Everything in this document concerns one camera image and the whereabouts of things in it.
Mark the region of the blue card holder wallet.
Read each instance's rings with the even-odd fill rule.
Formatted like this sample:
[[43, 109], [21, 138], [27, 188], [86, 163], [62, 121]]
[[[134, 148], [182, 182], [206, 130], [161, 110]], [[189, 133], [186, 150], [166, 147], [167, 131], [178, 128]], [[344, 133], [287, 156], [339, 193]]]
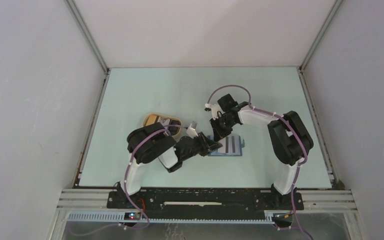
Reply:
[[240, 135], [229, 135], [219, 141], [222, 147], [208, 154], [209, 157], [241, 157], [245, 141]]

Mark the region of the white grey credit card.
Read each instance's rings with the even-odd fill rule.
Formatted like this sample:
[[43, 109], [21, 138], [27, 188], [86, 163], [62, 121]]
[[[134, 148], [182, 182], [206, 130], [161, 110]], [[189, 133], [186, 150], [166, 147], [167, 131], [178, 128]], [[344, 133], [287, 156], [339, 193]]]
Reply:
[[218, 153], [227, 156], [239, 156], [242, 153], [242, 139], [239, 135], [230, 135], [219, 141], [222, 147], [217, 150]]

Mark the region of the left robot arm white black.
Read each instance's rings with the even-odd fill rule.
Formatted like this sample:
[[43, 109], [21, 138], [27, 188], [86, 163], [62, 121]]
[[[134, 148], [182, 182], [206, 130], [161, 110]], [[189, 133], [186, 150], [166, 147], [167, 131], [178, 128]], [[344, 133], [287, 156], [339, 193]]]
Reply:
[[177, 141], [168, 129], [170, 125], [164, 126], [160, 122], [138, 128], [128, 135], [130, 160], [121, 183], [123, 191], [118, 198], [125, 208], [136, 206], [147, 164], [159, 160], [172, 173], [182, 167], [184, 161], [196, 155], [205, 157], [223, 146], [197, 132], [194, 121], [189, 126], [173, 126], [185, 128], [187, 135]]

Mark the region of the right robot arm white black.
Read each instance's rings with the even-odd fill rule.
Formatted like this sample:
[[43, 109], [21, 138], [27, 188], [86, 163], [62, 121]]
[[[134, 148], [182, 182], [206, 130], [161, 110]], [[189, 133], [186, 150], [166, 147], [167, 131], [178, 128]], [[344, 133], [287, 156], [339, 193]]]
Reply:
[[278, 115], [259, 109], [249, 102], [238, 103], [230, 94], [224, 95], [216, 104], [205, 104], [205, 110], [211, 112], [209, 120], [213, 130], [213, 139], [218, 142], [227, 138], [235, 125], [267, 127], [274, 154], [282, 163], [279, 175], [272, 187], [271, 204], [284, 209], [291, 202], [290, 192], [297, 181], [297, 170], [308, 158], [314, 147], [300, 116], [295, 111]]

